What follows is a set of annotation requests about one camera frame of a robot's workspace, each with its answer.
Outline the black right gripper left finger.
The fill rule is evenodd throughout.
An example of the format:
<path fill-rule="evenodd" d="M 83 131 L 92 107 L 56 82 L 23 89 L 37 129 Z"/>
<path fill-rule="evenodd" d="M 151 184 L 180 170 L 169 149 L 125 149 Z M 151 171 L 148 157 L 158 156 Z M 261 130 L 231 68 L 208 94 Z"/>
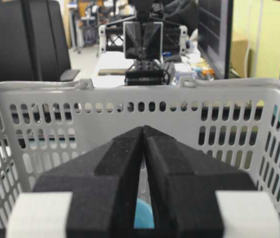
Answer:
<path fill-rule="evenodd" d="M 17 199 L 8 238 L 115 238 L 134 227 L 143 129 L 43 173 Z"/>

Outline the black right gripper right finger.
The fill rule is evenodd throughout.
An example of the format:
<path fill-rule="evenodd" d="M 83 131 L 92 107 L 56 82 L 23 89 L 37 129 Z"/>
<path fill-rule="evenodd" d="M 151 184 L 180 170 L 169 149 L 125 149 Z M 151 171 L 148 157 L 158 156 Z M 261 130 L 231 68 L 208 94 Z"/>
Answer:
<path fill-rule="evenodd" d="M 270 196 L 247 172 L 144 126 L 155 220 L 177 238 L 280 238 Z"/>

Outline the black and white opposite gripper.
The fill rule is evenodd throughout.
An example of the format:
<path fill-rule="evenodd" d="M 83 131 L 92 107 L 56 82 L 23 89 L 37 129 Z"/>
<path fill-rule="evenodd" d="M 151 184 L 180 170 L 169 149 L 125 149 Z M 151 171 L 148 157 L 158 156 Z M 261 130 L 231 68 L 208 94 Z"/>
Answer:
<path fill-rule="evenodd" d="M 124 73 L 126 86 L 168 85 L 169 68 L 163 53 L 186 53 L 188 29 L 185 25 L 164 18 L 158 0 L 135 0 L 135 13 L 99 26 L 99 50 L 122 52 L 133 64 Z"/>

